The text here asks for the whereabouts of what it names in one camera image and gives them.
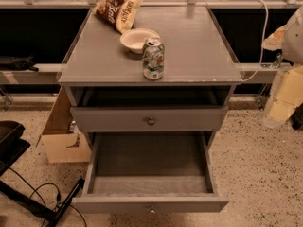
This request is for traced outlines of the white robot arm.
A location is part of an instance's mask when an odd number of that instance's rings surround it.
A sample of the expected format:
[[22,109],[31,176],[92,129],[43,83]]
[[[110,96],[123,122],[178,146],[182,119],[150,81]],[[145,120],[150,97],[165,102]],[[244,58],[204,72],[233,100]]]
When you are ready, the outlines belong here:
[[267,37],[262,47],[269,51],[279,50],[282,59],[291,65],[276,73],[264,110],[263,124],[277,128],[303,104],[303,6]]

